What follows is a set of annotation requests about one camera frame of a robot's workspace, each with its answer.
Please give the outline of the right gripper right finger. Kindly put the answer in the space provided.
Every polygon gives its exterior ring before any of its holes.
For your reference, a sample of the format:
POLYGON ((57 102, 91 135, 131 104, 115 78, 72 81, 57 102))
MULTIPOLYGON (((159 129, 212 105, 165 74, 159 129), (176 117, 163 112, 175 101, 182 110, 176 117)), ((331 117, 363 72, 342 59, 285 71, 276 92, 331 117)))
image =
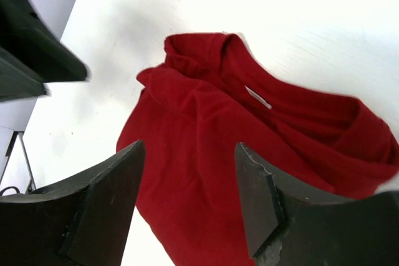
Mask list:
POLYGON ((354 200, 306 184, 244 143, 234 157, 256 265, 398 264, 397 191, 354 200))

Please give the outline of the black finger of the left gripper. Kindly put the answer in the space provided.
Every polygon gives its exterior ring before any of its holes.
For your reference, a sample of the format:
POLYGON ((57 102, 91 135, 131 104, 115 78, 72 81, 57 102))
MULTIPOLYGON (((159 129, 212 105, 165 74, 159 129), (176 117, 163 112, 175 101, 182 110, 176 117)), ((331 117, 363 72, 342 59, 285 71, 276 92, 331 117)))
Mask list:
POLYGON ((1 0, 1 101, 47 95, 48 83, 88 76, 87 66, 56 39, 29 0, 1 0))

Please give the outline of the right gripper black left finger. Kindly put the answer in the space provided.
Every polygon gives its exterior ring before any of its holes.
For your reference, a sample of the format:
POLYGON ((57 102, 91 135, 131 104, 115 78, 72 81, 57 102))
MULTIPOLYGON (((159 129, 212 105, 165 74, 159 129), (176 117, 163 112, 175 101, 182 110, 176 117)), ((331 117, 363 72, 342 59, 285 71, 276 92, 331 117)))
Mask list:
POLYGON ((29 194, 1 198, 1 264, 120 265, 145 162, 136 141, 29 194))

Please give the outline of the red t shirt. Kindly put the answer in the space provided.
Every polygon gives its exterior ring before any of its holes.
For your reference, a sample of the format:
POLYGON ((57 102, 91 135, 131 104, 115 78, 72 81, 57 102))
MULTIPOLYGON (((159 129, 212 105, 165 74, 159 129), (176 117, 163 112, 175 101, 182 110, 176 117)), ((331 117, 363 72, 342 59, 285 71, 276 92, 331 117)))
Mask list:
POLYGON ((117 149, 146 148, 136 206, 175 265, 251 265, 234 165, 243 142, 325 191, 361 199, 398 172, 398 143, 359 99, 267 73, 236 34, 175 34, 117 149))

